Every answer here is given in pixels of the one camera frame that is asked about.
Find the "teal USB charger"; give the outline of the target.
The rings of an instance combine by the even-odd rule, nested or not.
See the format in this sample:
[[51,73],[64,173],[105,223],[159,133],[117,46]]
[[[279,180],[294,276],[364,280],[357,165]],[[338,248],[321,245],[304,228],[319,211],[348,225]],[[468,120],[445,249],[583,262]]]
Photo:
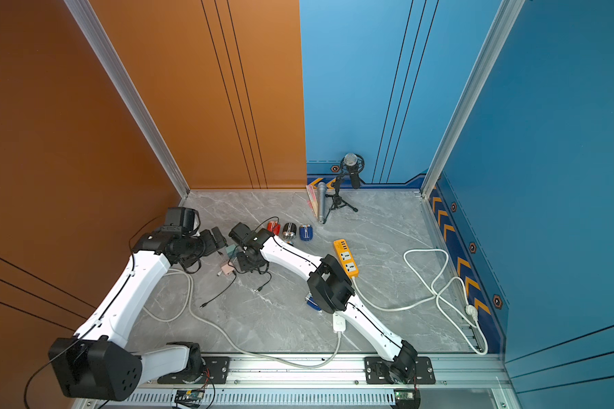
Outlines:
[[229,245],[226,247],[226,252],[228,257],[233,257],[235,254],[237,245]]

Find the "black electric shaver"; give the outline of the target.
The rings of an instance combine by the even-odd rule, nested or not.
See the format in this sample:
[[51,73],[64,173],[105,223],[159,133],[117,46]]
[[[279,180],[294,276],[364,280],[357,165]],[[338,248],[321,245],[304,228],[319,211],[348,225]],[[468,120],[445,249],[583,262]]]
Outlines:
[[296,237],[297,233],[298,227],[295,223],[285,223],[282,228],[281,237],[285,241],[291,241]]

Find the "red electric shaver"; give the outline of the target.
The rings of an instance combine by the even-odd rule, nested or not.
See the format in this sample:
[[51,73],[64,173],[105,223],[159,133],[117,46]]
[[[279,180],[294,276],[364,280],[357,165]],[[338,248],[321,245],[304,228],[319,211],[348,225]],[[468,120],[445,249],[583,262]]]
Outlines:
[[267,223],[266,229],[269,230],[274,235],[280,235],[282,226],[281,226],[281,223],[277,221],[270,221]]

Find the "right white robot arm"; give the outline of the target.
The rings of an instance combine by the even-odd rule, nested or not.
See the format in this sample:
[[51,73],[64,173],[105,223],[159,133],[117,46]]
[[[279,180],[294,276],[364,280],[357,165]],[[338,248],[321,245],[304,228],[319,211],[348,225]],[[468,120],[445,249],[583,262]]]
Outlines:
[[266,229],[254,232],[242,223],[235,226],[229,236],[242,247],[245,256],[278,264],[304,279],[323,312],[343,317],[375,348],[378,356],[386,362],[392,382],[415,380],[416,349],[364,305],[353,289],[351,278],[334,256],[319,257],[302,252]]

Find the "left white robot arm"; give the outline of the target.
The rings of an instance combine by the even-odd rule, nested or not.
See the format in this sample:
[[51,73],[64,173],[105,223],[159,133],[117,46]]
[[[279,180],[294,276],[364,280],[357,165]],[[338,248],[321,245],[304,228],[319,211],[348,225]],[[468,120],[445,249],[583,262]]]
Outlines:
[[218,228],[195,233],[162,227],[134,245],[125,270],[96,311],[70,338],[58,338],[49,359],[63,395],[122,402],[148,381],[168,376],[198,381],[205,363],[199,344],[175,342],[148,353],[126,350],[136,318],[174,264],[191,267],[227,245]]

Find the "yellow power strip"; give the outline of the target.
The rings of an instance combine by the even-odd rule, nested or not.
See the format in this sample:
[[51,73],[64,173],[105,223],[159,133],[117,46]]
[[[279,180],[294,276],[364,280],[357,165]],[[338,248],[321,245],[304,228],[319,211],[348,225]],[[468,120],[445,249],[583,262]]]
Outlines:
[[359,268],[351,253],[351,248],[346,240],[334,240],[334,250],[339,258],[339,262],[349,278],[358,277]]

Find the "blue electric shaver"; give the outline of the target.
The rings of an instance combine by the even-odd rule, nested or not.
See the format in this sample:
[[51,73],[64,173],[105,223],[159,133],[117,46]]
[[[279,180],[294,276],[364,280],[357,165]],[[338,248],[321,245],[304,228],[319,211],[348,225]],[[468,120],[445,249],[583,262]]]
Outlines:
[[316,311],[321,311],[322,309],[316,304],[315,300],[312,297],[306,298],[306,303],[308,306],[313,308]]
[[313,240],[314,233],[313,228],[310,224],[302,224],[298,229],[299,237],[302,241],[311,241]]

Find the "pink USB charger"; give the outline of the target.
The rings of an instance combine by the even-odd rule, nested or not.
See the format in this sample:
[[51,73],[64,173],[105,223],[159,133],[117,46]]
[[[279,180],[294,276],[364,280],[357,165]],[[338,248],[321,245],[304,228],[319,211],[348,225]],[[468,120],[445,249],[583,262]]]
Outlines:
[[225,263],[221,266],[221,274],[225,276],[232,275],[235,272],[235,268],[229,263]]

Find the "white power strip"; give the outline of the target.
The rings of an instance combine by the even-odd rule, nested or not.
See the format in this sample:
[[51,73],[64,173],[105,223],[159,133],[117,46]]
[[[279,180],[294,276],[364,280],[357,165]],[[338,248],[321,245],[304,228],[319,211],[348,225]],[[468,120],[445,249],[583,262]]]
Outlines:
[[346,331],[346,319],[338,313],[332,315],[333,331],[337,334],[343,334]]

